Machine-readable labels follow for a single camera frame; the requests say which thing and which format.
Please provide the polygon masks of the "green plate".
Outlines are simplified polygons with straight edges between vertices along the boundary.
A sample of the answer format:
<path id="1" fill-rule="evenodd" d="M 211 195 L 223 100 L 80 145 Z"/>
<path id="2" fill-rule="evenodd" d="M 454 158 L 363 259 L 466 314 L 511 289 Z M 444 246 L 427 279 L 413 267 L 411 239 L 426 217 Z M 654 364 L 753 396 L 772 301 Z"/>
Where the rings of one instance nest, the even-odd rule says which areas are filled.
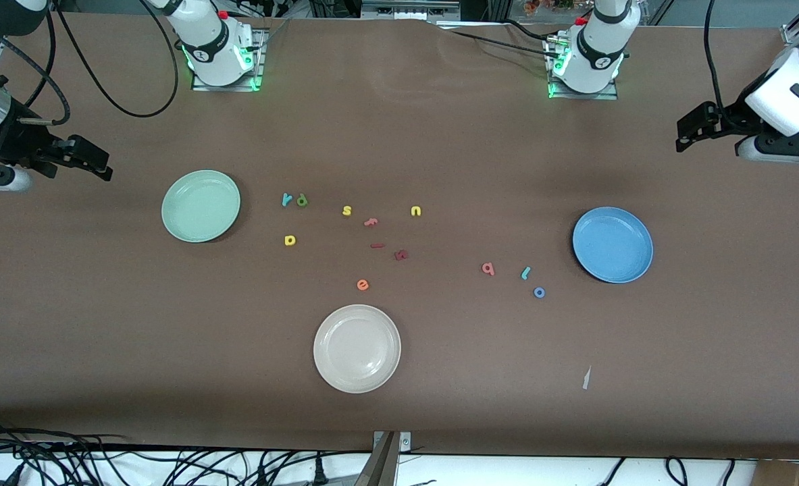
<path id="1" fill-rule="evenodd" d="M 226 233 L 238 219 L 240 207 L 240 190 L 230 176 L 217 170 L 196 170 L 168 188 L 161 220 L 176 239 L 203 243 Z"/>

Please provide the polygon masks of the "blue plate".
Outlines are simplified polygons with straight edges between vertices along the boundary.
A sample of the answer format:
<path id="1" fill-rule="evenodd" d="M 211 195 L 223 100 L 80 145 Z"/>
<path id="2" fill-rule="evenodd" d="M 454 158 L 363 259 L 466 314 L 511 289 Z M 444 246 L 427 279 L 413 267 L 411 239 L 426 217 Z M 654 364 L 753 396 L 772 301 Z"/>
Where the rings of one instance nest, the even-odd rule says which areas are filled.
<path id="1" fill-rule="evenodd" d="M 594 207 L 585 212 L 575 222 L 571 243 L 582 268 L 609 284 L 640 279 L 654 259 L 648 228 L 621 207 Z"/>

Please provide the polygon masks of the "colourful flowers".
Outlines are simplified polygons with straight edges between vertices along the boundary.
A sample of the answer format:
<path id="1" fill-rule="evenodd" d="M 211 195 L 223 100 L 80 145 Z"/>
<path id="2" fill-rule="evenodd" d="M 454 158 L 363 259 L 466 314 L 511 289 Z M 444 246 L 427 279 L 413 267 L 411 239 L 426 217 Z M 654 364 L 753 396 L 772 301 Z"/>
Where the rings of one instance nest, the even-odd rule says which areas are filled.
<path id="1" fill-rule="evenodd" d="M 537 15 L 538 10 L 555 13 L 575 9 L 576 0 L 523 0 L 523 12 L 526 16 Z"/>

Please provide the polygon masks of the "brown paper table cover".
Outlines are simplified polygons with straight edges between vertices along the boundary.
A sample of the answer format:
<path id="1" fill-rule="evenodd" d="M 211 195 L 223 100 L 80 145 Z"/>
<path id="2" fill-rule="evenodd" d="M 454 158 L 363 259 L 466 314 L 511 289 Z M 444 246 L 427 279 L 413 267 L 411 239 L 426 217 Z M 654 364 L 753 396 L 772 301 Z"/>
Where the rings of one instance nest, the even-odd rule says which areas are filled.
<path id="1" fill-rule="evenodd" d="M 57 34 L 72 117 L 56 132 L 108 151 L 114 178 L 60 169 L 0 193 L 1 424 L 144 445 L 366 450 L 399 430 L 426 453 L 799 458 L 799 165 L 748 162 L 731 138 L 675 151 L 710 92 L 701 31 L 641 28 L 617 101 L 572 101 L 548 98 L 529 53 L 424 22 L 278 27 L 260 92 L 183 85 L 151 119 L 116 111 Z M 240 213 L 187 243 L 161 204 L 203 169 L 236 182 Z M 576 260 L 594 207 L 648 228 L 640 279 Z M 386 312 L 403 345 L 365 394 L 313 360 L 351 304 Z"/>

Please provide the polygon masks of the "grey metal device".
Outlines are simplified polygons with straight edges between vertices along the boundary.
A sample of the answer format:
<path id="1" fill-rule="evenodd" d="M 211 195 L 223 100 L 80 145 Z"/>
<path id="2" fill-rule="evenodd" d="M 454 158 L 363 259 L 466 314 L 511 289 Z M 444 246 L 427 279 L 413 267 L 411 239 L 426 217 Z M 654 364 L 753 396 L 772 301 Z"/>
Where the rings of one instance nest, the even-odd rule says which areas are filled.
<path id="1" fill-rule="evenodd" d="M 423 20 L 460 22 L 460 0 L 361 0 L 366 20 Z"/>

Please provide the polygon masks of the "white plate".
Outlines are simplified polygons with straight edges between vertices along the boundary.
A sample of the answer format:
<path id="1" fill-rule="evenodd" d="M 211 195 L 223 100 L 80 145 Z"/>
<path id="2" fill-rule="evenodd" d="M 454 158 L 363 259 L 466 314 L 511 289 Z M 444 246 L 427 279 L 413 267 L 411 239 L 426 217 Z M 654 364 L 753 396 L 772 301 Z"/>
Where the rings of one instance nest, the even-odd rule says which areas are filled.
<path id="1" fill-rule="evenodd" d="M 332 311 L 313 342 L 313 360 L 324 381 L 347 394 L 372 392 L 394 375 L 402 339 L 386 312 L 366 304 Z"/>

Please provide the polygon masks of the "cardboard box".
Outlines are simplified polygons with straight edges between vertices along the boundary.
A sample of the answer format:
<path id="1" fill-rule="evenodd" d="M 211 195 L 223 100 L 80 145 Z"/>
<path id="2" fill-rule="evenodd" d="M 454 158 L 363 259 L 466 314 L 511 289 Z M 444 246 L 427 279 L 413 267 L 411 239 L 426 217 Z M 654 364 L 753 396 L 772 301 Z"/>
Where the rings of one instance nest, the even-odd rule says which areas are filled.
<path id="1" fill-rule="evenodd" d="M 749 486 L 799 486 L 799 463 L 758 461 Z"/>

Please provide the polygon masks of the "brown grey beam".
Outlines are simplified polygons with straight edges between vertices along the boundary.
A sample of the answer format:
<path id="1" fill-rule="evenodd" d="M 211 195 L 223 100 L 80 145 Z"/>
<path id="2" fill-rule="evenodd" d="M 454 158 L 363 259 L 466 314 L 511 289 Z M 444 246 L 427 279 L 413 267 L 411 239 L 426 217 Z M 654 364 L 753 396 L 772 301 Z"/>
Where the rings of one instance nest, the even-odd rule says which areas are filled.
<path id="1" fill-rule="evenodd" d="M 371 455 L 353 486 L 396 486 L 396 472 L 403 439 L 401 431 L 376 433 Z"/>

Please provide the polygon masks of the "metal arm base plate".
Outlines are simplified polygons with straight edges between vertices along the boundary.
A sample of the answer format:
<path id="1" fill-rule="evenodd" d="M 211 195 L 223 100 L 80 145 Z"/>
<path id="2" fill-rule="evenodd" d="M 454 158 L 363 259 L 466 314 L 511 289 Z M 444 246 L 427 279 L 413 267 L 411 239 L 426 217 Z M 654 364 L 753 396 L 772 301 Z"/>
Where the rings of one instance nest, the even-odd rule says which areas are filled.
<path id="1" fill-rule="evenodd" d="M 202 47 L 185 47 L 193 72 L 192 89 L 214 92 L 257 92 L 261 88 L 269 30 L 229 18 L 226 43 L 210 53 Z"/>
<path id="2" fill-rule="evenodd" d="M 545 53 L 554 53 L 555 57 L 550 57 L 546 61 L 546 71 L 548 76 L 548 98 L 562 99 L 582 99 L 583 101 L 616 101 L 618 98 L 615 79 L 609 81 L 607 86 L 600 92 L 583 93 L 568 87 L 559 77 L 560 71 L 566 66 L 570 58 L 570 48 L 568 47 L 568 37 L 563 36 L 568 31 L 556 31 L 547 34 L 542 40 Z"/>

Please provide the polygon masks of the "metal table bracket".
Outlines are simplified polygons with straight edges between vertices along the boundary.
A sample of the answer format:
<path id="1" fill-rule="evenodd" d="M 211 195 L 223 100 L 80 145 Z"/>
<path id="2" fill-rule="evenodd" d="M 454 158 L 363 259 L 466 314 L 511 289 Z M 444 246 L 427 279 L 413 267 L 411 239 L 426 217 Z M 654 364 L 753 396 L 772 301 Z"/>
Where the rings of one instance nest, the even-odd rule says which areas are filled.
<path id="1" fill-rule="evenodd" d="M 374 431 L 372 449 L 375 449 L 381 438 L 386 434 L 385 431 Z M 400 454 L 407 454 L 412 449 L 412 432 L 411 431 L 397 431 L 398 437 L 398 450 Z"/>

